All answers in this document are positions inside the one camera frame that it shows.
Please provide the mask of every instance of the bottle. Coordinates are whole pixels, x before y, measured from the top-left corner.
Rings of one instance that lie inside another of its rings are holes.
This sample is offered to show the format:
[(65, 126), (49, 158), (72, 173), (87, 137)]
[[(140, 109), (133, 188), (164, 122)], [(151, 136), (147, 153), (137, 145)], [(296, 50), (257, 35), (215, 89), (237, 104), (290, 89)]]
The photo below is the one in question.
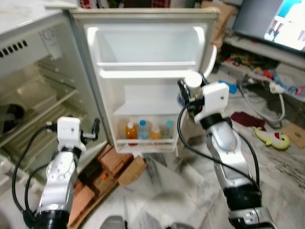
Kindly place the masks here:
[(151, 129), (151, 139), (160, 139), (161, 138), (161, 132), (157, 125), (153, 125)]
[(138, 130), (138, 139), (147, 139), (148, 138), (148, 127), (145, 120), (140, 121), (140, 127)]
[(173, 121), (166, 122), (163, 138), (173, 138)]
[[(126, 138), (127, 139), (137, 139), (137, 127), (133, 125), (133, 123), (129, 122), (125, 128), (126, 131)], [(129, 143), (130, 146), (136, 146), (137, 143)]]

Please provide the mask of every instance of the tv screen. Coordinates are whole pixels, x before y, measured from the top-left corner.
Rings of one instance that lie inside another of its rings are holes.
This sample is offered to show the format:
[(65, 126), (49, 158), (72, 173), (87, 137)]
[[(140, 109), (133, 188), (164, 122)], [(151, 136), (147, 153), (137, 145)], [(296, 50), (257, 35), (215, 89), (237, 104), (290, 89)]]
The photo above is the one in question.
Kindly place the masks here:
[(233, 30), (305, 52), (305, 0), (244, 0)]

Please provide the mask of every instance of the refrigerator door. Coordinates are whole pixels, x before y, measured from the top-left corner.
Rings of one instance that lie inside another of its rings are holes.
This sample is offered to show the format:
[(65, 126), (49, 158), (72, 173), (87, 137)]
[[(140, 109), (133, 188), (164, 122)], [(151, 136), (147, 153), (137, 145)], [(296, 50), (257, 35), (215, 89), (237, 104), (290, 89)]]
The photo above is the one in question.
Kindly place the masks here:
[[(173, 152), (181, 110), (177, 80), (207, 66), (218, 11), (76, 9), (70, 17), (117, 151)], [(140, 120), (148, 128), (144, 135), (139, 135)], [(128, 122), (137, 128), (138, 139), (126, 135)], [(153, 126), (161, 134), (152, 134)]]

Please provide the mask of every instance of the toy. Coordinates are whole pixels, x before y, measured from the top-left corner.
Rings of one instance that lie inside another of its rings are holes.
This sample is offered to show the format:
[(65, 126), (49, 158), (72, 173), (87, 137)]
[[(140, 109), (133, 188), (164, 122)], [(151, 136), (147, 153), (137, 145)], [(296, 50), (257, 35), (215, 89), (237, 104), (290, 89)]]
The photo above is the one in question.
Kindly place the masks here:
[(286, 149), (290, 145), (290, 140), (287, 135), (281, 132), (263, 131), (261, 127), (252, 127), (256, 136), (266, 142), (266, 146), (273, 146), (276, 149)]

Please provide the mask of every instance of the blue object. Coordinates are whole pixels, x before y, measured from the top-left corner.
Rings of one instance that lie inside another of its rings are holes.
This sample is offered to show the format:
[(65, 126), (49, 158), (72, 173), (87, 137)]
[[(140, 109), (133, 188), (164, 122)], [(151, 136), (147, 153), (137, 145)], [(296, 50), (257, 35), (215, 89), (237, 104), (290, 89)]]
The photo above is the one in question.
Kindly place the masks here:
[(231, 83), (228, 83), (226, 81), (223, 81), (223, 80), (219, 80), (218, 82), (220, 83), (225, 83), (226, 85), (229, 86), (229, 92), (232, 93), (232, 94), (235, 94), (237, 92), (237, 86), (236, 84), (231, 84)]
[(138, 129), (138, 139), (147, 139), (149, 136), (148, 127), (145, 120), (140, 121), (140, 128)]

